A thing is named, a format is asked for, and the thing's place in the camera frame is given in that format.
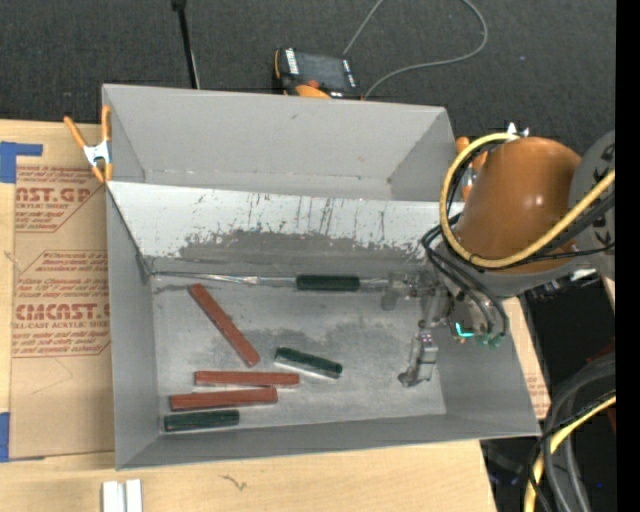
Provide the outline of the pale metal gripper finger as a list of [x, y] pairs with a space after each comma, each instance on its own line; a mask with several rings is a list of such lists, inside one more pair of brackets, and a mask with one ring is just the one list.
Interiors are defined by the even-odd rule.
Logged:
[[439, 347], [430, 333], [417, 333], [411, 341], [409, 363], [398, 375], [403, 387], [414, 387], [429, 382], [434, 374]]
[[424, 292], [424, 282], [419, 274], [392, 273], [381, 299], [383, 310], [394, 310], [402, 301], [418, 300]]

